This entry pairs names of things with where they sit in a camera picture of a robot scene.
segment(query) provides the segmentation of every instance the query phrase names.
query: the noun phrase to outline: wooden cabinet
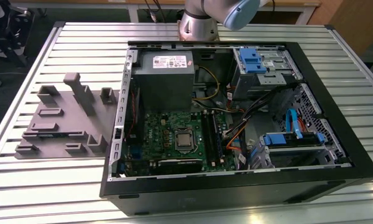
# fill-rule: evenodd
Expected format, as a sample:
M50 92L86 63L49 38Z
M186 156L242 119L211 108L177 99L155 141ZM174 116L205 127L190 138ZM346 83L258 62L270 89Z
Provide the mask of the wooden cabinet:
M333 25L359 55L373 43L373 0L322 0L307 24Z

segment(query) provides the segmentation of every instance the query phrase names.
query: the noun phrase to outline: metal rails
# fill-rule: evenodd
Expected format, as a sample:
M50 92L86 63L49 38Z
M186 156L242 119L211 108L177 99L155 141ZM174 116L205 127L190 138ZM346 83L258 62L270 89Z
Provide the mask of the metal rails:
M221 40L299 43L373 160L373 74L337 33L322 26L282 25L251 25L237 32L218 27L218 31ZM51 84L58 90L70 90L61 83L65 72L79 72L81 82L91 90L118 90L127 40L177 40L177 26L66 23L50 32L0 126L0 223L111 219L119 219L118 223L174 223L191 218L195 223L373 222L373 182L347 187L309 204L122 219L115 206L98 197L102 158L17 160L14 148L37 108L39 86Z

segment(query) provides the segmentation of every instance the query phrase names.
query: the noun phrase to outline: wooden table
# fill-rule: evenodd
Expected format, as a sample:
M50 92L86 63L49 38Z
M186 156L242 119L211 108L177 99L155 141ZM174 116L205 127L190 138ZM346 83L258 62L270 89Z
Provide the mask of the wooden table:
M183 9L185 0L158 0L162 9ZM277 12L299 12L297 25L305 25L321 5L319 0L275 0ZM145 0L10 0L15 7L25 8L123 8L127 9L130 22L138 22L138 9L147 9ZM157 8L151 0L147 0L150 8ZM258 11L271 11L269 2Z

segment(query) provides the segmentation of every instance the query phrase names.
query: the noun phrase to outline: green motherboard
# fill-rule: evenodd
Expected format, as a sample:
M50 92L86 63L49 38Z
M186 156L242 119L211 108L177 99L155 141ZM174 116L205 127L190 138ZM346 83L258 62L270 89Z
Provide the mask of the green motherboard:
M201 113L167 112L146 113L143 121L143 144L129 147L129 157L133 167L129 176L150 175L143 161L170 159L202 160L201 172L234 170L233 154L222 155L221 163L215 166L206 160L205 137L202 133ZM218 132L227 129L222 112L214 114Z

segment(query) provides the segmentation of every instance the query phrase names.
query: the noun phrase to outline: cpu socket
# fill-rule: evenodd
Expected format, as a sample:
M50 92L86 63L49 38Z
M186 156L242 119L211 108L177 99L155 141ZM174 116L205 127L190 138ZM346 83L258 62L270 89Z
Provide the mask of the cpu socket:
M194 149L193 130L189 128L178 128L175 134L175 150L186 154Z

